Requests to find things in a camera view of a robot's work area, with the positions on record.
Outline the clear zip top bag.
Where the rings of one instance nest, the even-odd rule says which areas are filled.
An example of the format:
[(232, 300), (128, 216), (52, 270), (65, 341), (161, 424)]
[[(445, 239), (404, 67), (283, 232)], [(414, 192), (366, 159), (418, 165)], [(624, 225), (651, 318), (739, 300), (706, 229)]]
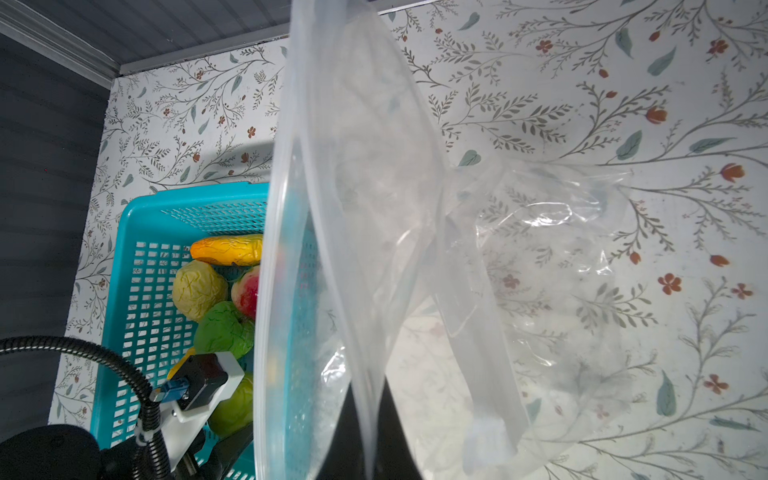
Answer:
[(385, 381), (422, 477), (521, 478), (624, 413), (619, 328), (582, 309), (615, 284), (604, 248), (624, 181), (494, 156), (452, 165), (372, 4), (294, 2), (257, 333), (278, 204), (294, 200), (319, 259), (310, 478), (349, 387), (365, 479)]

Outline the green apple toy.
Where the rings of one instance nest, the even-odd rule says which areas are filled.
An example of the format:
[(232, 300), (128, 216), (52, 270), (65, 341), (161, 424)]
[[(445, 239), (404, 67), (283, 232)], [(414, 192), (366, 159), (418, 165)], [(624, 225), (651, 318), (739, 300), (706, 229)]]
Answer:
[(253, 348), (254, 321), (232, 301), (215, 304), (200, 320), (193, 347), (197, 354), (230, 352), (241, 359)]

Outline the pale yellow pear toy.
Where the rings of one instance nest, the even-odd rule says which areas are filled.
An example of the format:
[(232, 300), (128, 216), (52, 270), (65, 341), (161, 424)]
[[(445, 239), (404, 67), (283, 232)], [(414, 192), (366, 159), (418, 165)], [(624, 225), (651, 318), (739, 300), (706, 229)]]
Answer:
[(173, 280), (172, 301), (188, 319), (199, 322), (229, 294), (227, 280), (205, 262), (193, 260), (180, 268)]

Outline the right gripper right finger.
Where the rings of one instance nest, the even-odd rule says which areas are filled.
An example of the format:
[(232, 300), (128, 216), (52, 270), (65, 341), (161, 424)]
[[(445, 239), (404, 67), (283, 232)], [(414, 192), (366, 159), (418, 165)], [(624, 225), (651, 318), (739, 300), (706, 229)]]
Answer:
[(388, 381), (384, 383), (379, 406), (374, 478), (376, 480), (423, 479), (410, 452)]

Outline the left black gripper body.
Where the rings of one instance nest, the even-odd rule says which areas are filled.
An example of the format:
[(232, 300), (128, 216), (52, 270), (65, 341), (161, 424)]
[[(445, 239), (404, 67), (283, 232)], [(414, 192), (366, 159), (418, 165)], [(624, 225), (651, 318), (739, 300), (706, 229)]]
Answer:
[(174, 479), (254, 479), (253, 424), (225, 439), (200, 431), (175, 467)]

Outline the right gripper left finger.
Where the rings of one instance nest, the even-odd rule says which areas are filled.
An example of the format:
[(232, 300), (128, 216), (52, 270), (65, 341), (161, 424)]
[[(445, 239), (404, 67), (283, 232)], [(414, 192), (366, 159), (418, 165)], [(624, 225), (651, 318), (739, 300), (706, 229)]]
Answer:
[(345, 400), (317, 480), (365, 479), (365, 460), (352, 387)]

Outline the orange yellow round fruit toy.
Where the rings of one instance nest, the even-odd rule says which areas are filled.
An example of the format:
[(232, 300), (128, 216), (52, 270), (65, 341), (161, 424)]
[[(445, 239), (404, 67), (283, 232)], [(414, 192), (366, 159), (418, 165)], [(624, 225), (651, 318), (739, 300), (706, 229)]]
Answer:
[(183, 366), (183, 364), (193, 355), (196, 354), (196, 349), (194, 347), (189, 348), (183, 357), (169, 370), (167, 379), (171, 380), (176, 373), (180, 370), (180, 368)]

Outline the green pear toy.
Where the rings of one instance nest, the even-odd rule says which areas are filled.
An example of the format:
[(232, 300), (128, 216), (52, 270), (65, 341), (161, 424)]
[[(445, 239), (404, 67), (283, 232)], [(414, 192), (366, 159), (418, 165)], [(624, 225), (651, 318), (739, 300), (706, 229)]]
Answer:
[(220, 402), (209, 417), (210, 430), (225, 439), (253, 421), (253, 374), (246, 372), (232, 396)]

